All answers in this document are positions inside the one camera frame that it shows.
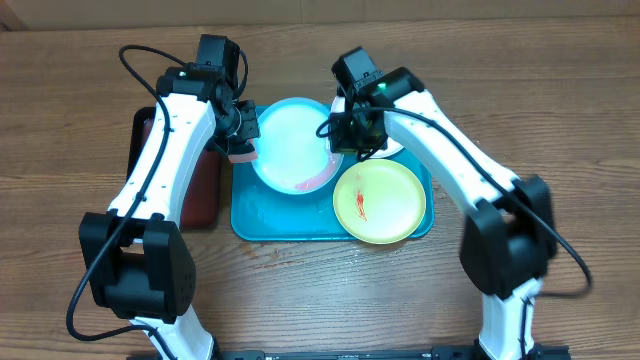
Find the yellow-green plate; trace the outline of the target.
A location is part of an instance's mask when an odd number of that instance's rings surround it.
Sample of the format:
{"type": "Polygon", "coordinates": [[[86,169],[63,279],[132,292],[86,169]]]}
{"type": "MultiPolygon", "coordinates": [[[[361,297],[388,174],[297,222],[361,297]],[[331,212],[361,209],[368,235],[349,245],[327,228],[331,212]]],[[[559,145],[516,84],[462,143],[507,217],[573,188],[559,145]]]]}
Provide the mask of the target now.
{"type": "Polygon", "coordinates": [[[369,244],[388,245],[408,238],[419,227],[427,199],[422,183],[407,167],[374,159],[341,175],[333,207],[347,233],[369,244]]]}

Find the white pink-rimmed plate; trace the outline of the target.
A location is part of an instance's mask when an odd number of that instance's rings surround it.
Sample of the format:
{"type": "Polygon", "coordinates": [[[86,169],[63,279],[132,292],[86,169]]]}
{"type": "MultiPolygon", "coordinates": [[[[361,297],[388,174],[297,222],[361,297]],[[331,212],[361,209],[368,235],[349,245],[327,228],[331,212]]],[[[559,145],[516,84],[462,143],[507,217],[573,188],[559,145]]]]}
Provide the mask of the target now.
{"type": "MultiPolygon", "coordinates": [[[[332,113],[340,113],[346,109],[346,99],[344,97],[336,96],[331,103],[331,112],[332,113]]],[[[391,157],[401,150],[404,147],[400,145],[398,142],[394,141],[391,137],[386,140],[386,143],[372,155],[372,158],[388,158],[391,157]]]]}

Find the light blue plate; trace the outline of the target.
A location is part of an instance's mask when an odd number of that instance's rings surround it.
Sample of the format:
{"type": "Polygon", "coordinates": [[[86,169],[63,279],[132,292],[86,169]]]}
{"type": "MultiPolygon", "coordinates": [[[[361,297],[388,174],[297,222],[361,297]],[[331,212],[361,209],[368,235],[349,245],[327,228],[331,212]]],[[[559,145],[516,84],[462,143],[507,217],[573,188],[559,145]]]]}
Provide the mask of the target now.
{"type": "Polygon", "coordinates": [[[315,100],[294,97],[268,106],[259,116],[260,136],[253,141],[251,165],[260,180],[287,195],[314,192],[328,184],[343,156],[316,135],[330,109],[315,100]]]}

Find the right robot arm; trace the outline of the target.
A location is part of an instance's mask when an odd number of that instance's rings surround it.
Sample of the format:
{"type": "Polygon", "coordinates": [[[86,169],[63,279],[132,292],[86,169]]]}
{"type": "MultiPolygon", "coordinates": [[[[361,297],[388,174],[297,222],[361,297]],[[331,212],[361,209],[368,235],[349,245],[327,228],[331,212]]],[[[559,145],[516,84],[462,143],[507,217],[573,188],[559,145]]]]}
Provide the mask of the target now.
{"type": "Polygon", "coordinates": [[[535,299],[557,253],[551,193],[539,177],[520,179],[473,144],[408,69],[334,64],[338,90],[325,121],[338,153],[370,164],[387,139],[408,150],[464,215],[461,265],[482,293],[475,359],[534,359],[535,299]]]}

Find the dark green sponge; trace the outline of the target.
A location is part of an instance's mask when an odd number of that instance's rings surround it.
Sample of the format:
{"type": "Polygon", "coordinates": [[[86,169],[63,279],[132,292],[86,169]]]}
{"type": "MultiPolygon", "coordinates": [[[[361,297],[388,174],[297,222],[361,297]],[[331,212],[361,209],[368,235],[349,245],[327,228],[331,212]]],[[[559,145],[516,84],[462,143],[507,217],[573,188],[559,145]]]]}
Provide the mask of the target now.
{"type": "Polygon", "coordinates": [[[252,141],[232,144],[227,157],[231,163],[247,163],[258,158],[257,150],[252,141]]]}

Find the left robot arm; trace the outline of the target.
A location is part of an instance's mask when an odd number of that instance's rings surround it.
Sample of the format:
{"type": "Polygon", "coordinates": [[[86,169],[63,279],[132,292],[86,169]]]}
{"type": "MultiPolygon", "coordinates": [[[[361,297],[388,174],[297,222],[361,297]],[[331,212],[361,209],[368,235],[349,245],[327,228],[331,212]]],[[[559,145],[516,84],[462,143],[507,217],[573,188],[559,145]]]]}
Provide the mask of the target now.
{"type": "Polygon", "coordinates": [[[171,67],[151,93],[155,118],[119,195],[84,216],[79,239],[87,267],[78,288],[129,320],[162,359],[214,359],[214,337],[192,306],[196,267],[180,231],[185,196],[201,153],[233,163],[256,159],[255,105],[239,96],[246,80],[228,66],[171,67]]]}

